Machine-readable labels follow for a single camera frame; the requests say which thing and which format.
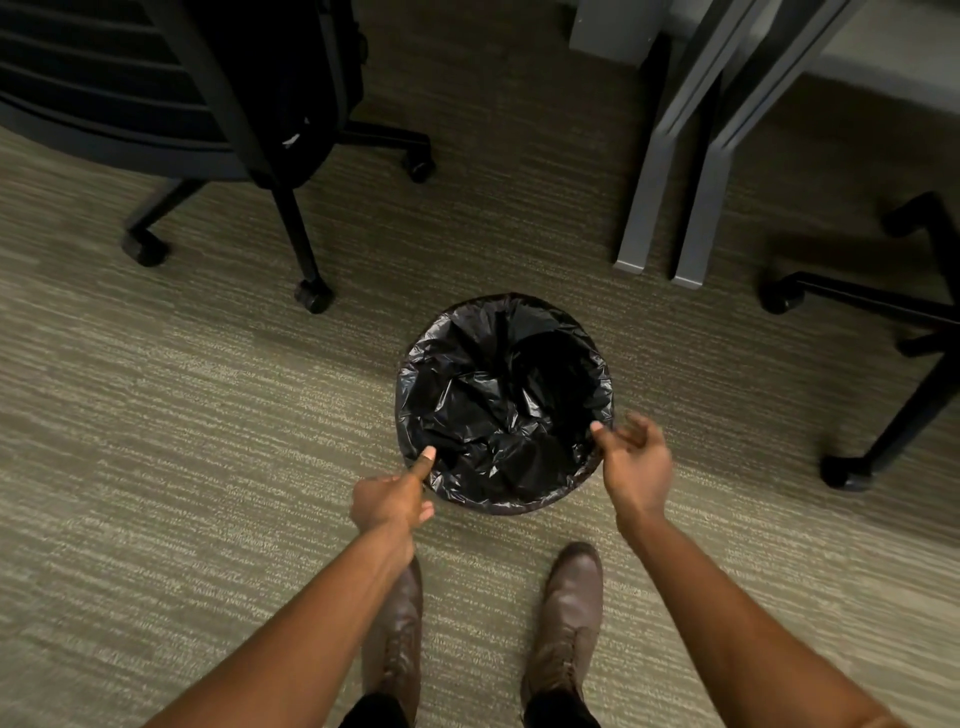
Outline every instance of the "trash can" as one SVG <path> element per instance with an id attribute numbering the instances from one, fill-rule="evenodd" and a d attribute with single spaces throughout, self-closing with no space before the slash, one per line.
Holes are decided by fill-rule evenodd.
<path id="1" fill-rule="evenodd" d="M 600 463 L 589 432 L 613 421 L 607 363 L 546 301 L 507 293 L 441 313 L 396 379 L 396 434 L 407 464 L 432 445 L 426 485 L 483 513 L 537 510 Z"/>

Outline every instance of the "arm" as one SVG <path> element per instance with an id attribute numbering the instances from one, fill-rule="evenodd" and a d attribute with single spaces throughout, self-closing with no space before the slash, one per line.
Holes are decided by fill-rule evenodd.
<path id="1" fill-rule="evenodd" d="M 594 424 L 617 527 L 656 585 L 730 728 L 895 728 L 901 723 L 793 637 L 664 516 L 670 451 L 637 415 Z"/>
<path id="2" fill-rule="evenodd" d="M 364 635 L 414 556 L 428 448 L 409 473 L 362 480 L 350 515 L 360 535 L 270 621 L 145 728 L 323 725 Z"/>

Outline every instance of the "hand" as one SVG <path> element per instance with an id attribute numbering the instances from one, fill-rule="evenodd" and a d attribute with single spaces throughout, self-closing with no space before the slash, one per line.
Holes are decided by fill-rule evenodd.
<path id="1" fill-rule="evenodd" d="M 436 448 L 424 448 L 417 462 L 403 475 L 358 480 L 353 486 L 350 519 L 360 532 L 383 523 L 398 523 L 413 530 L 429 520 L 433 503 L 423 500 L 423 479 L 430 475 L 436 457 Z"/>
<path id="2" fill-rule="evenodd" d="M 616 510 L 617 525 L 622 529 L 645 516 L 663 518 L 673 460 L 660 428 L 629 412 L 626 426 L 611 432 L 593 423 L 590 431 L 603 451 L 603 482 Z"/>

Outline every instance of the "forearm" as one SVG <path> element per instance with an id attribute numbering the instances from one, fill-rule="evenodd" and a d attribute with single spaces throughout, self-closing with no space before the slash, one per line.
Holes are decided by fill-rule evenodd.
<path id="1" fill-rule="evenodd" d="M 409 529 L 357 537 L 294 599 L 149 728 L 323 725 L 377 610 L 413 558 Z"/>
<path id="2" fill-rule="evenodd" d="M 853 728 L 887 711 L 794 638 L 662 516 L 621 523 L 731 728 Z"/>

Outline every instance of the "gray metal desk leg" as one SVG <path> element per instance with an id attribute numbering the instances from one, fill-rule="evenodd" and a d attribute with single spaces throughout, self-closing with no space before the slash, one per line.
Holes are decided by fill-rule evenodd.
<path id="1" fill-rule="evenodd" d="M 766 38 L 720 99 L 673 281 L 699 288 L 723 209 L 733 151 L 863 0 L 783 0 Z"/>
<path id="2" fill-rule="evenodd" d="M 677 136 L 727 65 L 768 0 L 713 0 L 660 97 L 630 215 L 613 267 L 640 273 L 647 264 Z"/>

